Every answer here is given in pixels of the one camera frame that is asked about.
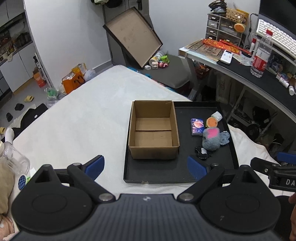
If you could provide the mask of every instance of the blue gripper pad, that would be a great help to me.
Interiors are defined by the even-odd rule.
[[[187,169],[190,174],[199,181],[202,179],[206,174],[208,174],[208,169],[198,163],[193,157],[189,156],[187,158]]]
[[[289,164],[296,165],[296,155],[285,153],[285,152],[279,152],[276,158],[280,162],[286,162]]]
[[[95,180],[104,170],[105,159],[102,155],[96,156],[91,161],[84,164],[84,173],[92,180]]]

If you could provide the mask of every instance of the gray plush toy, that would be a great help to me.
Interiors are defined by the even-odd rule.
[[[220,145],[229,143],[230,134],[227,131],[221,132],[219,128],[212,127],[203,131],[202,147],[208,151],[217,150]]]
[[[202,147],[215,151],[220,147],[220,130],[217,127],[206,128],[202,135]]]

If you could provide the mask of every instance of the black tray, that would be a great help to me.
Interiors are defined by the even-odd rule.
[[[191,135],[191,119],[198,118],[206,121],[213,113],[219,111],[222,114],[220,105],[217,102],[174,102],[180,148],[179,155],[173,160],[145,160],[133,159],[126,143],[126,156],[124,163],[123,180],[126,183],[187,183],[195,182],[187,170],[187,157],[195,155],[196,146],[201,146],[202,137]],[[223,118],[218,123],[220,131],[229,131],[226,120]],[[218,163],[226,169],[238,169],[237,155],[232,139],[230,143],[221,146],[206,160],[206,163]]]

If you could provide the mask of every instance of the yellow slipper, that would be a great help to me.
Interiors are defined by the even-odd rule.
[[[28,95],[25,99],[24,102],[31,102],[34,99],[34,96]]]
[[[6,131],[6,128],[5,127],[0,127],[0,134],[1,135],[3,135],[5,131]]]

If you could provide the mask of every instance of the small drawer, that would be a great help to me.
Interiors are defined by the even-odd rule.
[[[213,29],[213,28],[207,27],[207,34],[217,36],[217,33],[218,33],[218,30],[217,29]]]
[[[209,27],[217,28],[217,29],[218,29],[219,23],[218,23],[218,22],[211,21],[211,20],[208,20],[208,21],[207,21],[207,25],[208,25]]]
[[[234,25],[235,22],[228,19],[221,19],[219,29],[240,38],[242,34],[235,31]]]
[[[207,19],[208,20],[212,20],[214,22],[219,22],[219,19],[220,18],[218,16],[215,16],[215,15],[212,15],[212,14],[208,14]]]
[[[206,38],[206,39],[217,40],[217,36],[215,36],[215,35],[210,35],[210,34],[206,34],[206,35],[205,35],[205,38]]]
[[[226,34],[226,33],[223,33],[223,32],[219,32],[218,37],[217,37],[217,41],[219,41],[221,39],[225,40],[227,42],[230,42],[230,43],[232,43],[232,44],[234,44],[236,46],[238,46],[239,42],[240,42],[240,39],[238,39],[236,37],[233,37],[233,36],[231,36],[229,34]]]

